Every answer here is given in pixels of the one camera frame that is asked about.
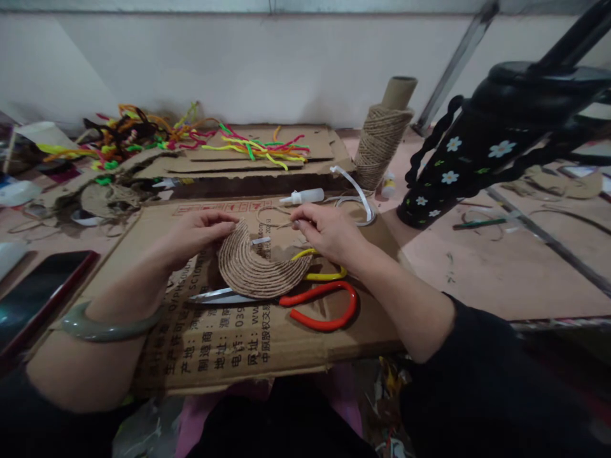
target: bracelet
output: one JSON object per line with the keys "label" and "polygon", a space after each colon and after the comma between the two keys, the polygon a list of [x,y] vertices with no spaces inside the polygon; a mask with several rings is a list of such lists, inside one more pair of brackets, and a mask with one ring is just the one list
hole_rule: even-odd
{"label": "bracelet", "polygon": [[62,329],[72,337],[76,337],[88,342],[119,342],[129,340],[146,333],[161,319],[164,314],[163,309],[159,308],[149,318],[129,324],[104,324],[90,320],[85,311],[89,307],[89,302],[75,305],[62,318]]}

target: cardboard tube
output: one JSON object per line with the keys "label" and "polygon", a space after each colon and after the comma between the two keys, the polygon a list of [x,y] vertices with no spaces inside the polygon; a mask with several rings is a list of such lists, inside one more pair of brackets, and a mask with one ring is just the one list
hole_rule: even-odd
{"label": "cardboard tube", "polygon": [[405,110],[418,80],[411,76],[393,76],[386,86],[381,105],[388,109]]}

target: red scissors handle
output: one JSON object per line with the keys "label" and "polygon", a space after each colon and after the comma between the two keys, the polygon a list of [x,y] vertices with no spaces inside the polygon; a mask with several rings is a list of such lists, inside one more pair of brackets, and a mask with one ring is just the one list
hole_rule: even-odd
{"label": "red scissors handle", "polygon": [[313,329],[314,331],[335,331],[343,328],[356,313],[356,301],[358,299],[358,296],[356,295],[355,289],[348,282],[336,281],[331,283],[325,283],[297,296],[283,296],[282,298],[280,298],[279,304],[283,307],[292,307],[294,305],[306,302],[317,296],[321,296],[329,291],[333,291],[335,289],[340,288],[345,289],[346,291],[348,291],[348,293],[350,293],[350,304],[348,305],[346,313],[341,318],[331,321],[319,321],[307,317],[303,313],[298,312],[297,310],[291,310],[290,313],[290,317],[292,319],[303,324],[307,328]]}

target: black clothing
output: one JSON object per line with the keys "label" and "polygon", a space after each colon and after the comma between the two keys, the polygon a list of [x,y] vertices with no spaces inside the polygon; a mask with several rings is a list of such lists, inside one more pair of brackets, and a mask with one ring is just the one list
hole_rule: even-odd
{"label": "black clothing", "polygon": [[[504,320],[458,301],[442,348],[412,364],[401,395],[418,458],[611,456],[588,431],[573,392],[520,349]],[[136,409],[76,415],[44,399],[22,371],[0,382],[6,456],[110,457],[121,421]],[[278,378],[266,402],[227,396],[210,413],[189,458],[375,457],[307,377]]]}

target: white glue bottle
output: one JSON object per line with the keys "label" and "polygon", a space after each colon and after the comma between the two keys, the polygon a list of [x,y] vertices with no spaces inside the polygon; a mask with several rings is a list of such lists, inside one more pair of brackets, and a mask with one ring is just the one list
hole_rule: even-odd
{"label": "white glue bottle", "polygon": [[386,175],[384,175],[384,181],[382,182],[382,197],[391,198],[393,195],[395,195],[396,190],[395,174],[392,172],[386,172]]}
{"label": "white glue bottle", "polygon": [[315,190],[305,190],[301,192],[293,191],[291,197],[285,197],[280,199],[283,204],[301,205],[307,202],[320,202],[325,199],[325,192],[323,188],[316,188]]}

